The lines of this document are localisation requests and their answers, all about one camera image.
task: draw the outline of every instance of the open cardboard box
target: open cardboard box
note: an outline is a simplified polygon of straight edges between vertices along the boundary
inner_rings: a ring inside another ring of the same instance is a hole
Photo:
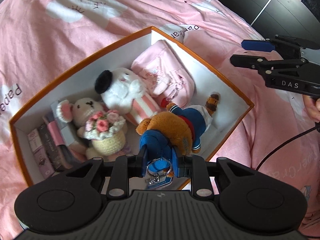
[[[16,154],[29,186],[44,178],[34,160],[27,135],[43,123],[42,117],[50,111],[50,104],[63,99],[75,102],[82,97],[99,100],[100,95],[94,91],[94,82],[98,75],[106,69],[130,68],[132,62],[158,40],[167,41],[193,78],[196,89],[191,104],[203,105],[212,92],[220,94],[217,112],[213,115],[213,123],[201,137],[199,155],[207,161],[212,158],[239,122],[253,108],[253,103],[194,52],[157,28],[149,27],[96,52],[63,73],[34,96],[10,120]],[[128,124],[126,138],[134,154],[139,151],[139,137],[135,127]],[[182,189],[188,182],[186,178],[174,178],[172,184],[166,189]],[[130,189],[144,189],[145,186],[144,179],[130,179]]]

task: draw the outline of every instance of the metal key ring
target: metal key ring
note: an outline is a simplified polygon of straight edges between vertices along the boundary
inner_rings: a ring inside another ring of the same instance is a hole
[[[150,171],[149,171],[149,166],[153,163],[155,163],[156,161],[159,161],[159,160],[165,160],[166,162],[168,162],[170,164],[170,167],[169,167],[169,170],[165,173],[165,174],[162,174],[162,175],[159,175],[159,173],[157,172],[156,174],[152,174]],[[166,159],[166,158],[158,158],[158,159],[154,159],[153,161],[151,161],[148,165],[147,165],[147,172],[148,174],[153,177],[153,178],[158,178],[160,180],[160,178],[163,178],[163,177],[166,177],[167,175],[169,175],[169,173],[172,171],[173,167],[172,167],[172,164],[171,162]]]

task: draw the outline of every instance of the pink and white striped fabric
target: pink and white striped fabric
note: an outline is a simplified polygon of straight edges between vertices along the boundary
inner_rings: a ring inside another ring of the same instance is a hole
[[[160,107],[147,93],[141,98],[136,98],[132,102],[132,109],[124,115],[124,118],[135,126],[145,118],[149,118],[161,112]]]

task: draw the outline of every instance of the bed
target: bed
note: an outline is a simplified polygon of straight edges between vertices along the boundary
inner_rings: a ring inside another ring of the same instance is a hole
[[[301,95],[268,89],[252,70],[236,69],[232,54],[250,53],[243,39],[262,40],[217,0],[4,0],[0,4],[0,239],[21,232],[13,206],[27,187],[12,146],[9,119],[38,91],[99,49],[155,26],[223,73],[255,107],[214,156],[255,168],[267,153],[313,127]],[[280,59],[276,52],[264,55]],[[260,169],[305,195],[301,232],[320,235],[319,133],[279,150]]]

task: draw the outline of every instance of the pink band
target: pink band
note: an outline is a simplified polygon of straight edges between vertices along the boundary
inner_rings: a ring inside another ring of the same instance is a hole
[[[56,121],[53,121],[48,124],[48,130],[51,133],[51,136],[56,146],[65,145]]]

